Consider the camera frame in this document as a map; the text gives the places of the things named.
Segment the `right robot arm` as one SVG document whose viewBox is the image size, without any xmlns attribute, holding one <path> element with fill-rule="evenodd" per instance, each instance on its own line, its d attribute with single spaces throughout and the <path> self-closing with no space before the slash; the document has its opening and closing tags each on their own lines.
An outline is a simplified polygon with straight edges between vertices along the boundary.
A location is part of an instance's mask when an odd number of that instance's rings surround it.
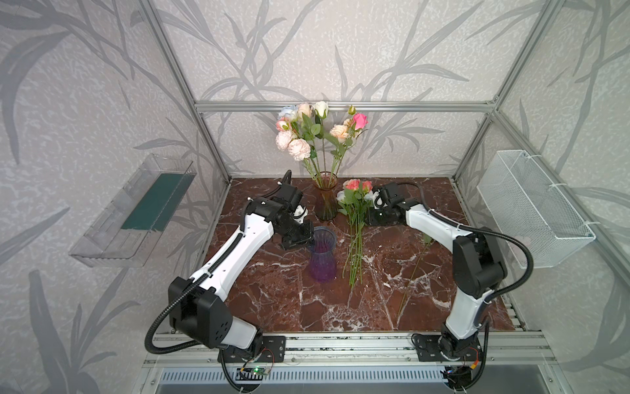
<svg viewBox="0 0 630 394">
<path fill-rule="evenodd" d="M 513 236 L 489 228 L 474 228 L 458 223 L 428 207 L 425 199 L 407 199 L 405 183 L 391 182 L 373 192 L 367 211 L 370 226 L 405 225 L 431 237 L 452 254 L 452 273 L 457 291 L 449 316 L 439 336 L 420 336 L 414 346 L 418 357 L 460 361 L 467 351 L 478 346 L 482 315 L 493 300 L 526 283 L 534 269 L 533 253 Z M 507 287 L 500 284 L 508 269 L 499 242 L 505 241 L 523 252 L 526 269 Z"/>
</svg>

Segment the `cream peach rose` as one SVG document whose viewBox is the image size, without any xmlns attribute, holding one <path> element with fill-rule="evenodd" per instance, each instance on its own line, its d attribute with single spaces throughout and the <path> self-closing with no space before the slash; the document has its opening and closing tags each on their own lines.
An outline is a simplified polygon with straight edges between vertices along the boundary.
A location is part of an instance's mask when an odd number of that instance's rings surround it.
<svg viewBox="0 0 630 394">
<path fill-rule="evenodd" d="M 297 106 L 297 117 L 299 120 L 303 120 L 304 117 L 311 118 L 312 107 L 309 103 L 301 103 Z"/>
</svg>

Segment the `magenta pink rose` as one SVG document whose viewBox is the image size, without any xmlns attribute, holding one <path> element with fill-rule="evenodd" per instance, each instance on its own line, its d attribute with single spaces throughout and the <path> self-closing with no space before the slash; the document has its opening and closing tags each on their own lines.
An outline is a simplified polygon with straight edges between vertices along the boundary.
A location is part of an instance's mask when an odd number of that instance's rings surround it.
<svg viewBox="0 0 630 394">
<path fill-rule="evenodd" d="M 352 126 L 356 131 L 364 129 L 367 124 L 367 116 L 362 113 L 356 113 L 352 118 Z"/>
</svg>

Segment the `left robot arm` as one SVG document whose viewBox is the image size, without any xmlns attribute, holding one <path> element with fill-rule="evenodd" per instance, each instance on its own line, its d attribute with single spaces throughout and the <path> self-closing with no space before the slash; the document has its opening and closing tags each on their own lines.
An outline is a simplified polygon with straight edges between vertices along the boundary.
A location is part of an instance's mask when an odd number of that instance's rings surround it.
<svg viewBox="0 0 630 394">
<path fill-rule="evenodd" d="M 313 242 L 314 226 L 305 218 L 303 193 L 291 184 L 286 172 L 277 187 L 248 200 L 236 231 L 220 250 L 190 277 L 176 277 L 168 288 L 169 304 L 150 325 L 144 339 L 146 351 L 165 355 L 203 345 L 208 349 L 234 351 L 254 359 L 263 351 L 260 328 L 232 315 L 225 301 L 230 290 L 257 251 L 274 236 L 280 236 L 285 251 Z M 154 335 L 164 320 L 186 342 L 160 347 Z"/>
</svg>

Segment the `red smoky glass vase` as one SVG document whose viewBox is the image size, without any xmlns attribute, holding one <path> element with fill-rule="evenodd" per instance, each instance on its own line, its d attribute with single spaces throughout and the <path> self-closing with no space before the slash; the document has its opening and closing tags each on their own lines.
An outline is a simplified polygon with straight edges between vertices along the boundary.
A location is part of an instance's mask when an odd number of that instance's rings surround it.
<svg viewBox="0 0 630 394">
<path fill-rule="evenodd" d="M 338 203 L 336 199 L 336 186 L 338 179 L 331 172 L 320 172 L 314 181 L 318 191 L 314 212 L 316 217 L 327 222 L 333 220 L 338 214 Z"/>
</svg>

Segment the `pale pink peony spray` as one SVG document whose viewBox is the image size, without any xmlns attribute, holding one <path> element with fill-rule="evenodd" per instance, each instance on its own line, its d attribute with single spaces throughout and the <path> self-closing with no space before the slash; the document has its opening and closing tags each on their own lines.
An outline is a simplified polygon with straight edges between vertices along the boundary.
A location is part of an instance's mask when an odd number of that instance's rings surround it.
<svg viewBox="0 0 630 394">
<path fill-rule="evenodd" d="M 317 151 L 308 141 L 298 138 L 292 131 L 279 131 L 275 141 L 277 148 L 300 162 L 314 181 L 318 179 Z"/>
</svg>

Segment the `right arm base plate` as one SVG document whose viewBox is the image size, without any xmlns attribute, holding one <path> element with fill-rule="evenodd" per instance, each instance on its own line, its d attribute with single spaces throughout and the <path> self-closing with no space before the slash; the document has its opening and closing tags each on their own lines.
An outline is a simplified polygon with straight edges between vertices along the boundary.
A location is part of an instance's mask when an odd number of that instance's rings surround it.
<svg viewBox="0 0 630 394">
<path fill-rule="evenodd" d="M 457 339 L 450 334 L 414 333 L 411 342 L 419 361 L 480 361 L 481 345 L 478 334 Z"/>
</svg>

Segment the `blue purple glass vase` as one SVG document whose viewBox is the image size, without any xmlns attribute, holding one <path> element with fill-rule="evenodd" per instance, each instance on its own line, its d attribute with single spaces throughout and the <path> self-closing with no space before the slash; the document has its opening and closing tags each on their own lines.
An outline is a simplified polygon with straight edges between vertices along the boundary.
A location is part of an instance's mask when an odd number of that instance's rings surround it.
<svg viewBox="0 0 630 394">
<path fill-rule="evenodd" d="M 331 282 L 336 277 L 335 249 L 336 234 L 326 227 L 314 228 L 312 243 L 308 248 L 308 272 L 317 282 Z"/>
</svg>

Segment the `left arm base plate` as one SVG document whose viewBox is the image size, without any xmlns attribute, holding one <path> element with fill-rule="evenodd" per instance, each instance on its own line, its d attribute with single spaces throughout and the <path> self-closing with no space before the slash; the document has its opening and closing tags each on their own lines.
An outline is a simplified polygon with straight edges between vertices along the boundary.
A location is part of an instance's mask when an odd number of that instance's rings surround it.
<svg viewBox="0 0 630 394">
<path fill-rule="evenodd" d="M 280 363 L 285 359 L 286 337 L 264 334 L 254 338 L 253 344 L 248 349 L 240 349 L 228 346 L 223 349 L 223 359 L 226 363 L 243 364 L 246 361 L 255 363 Z"/>
</svg>

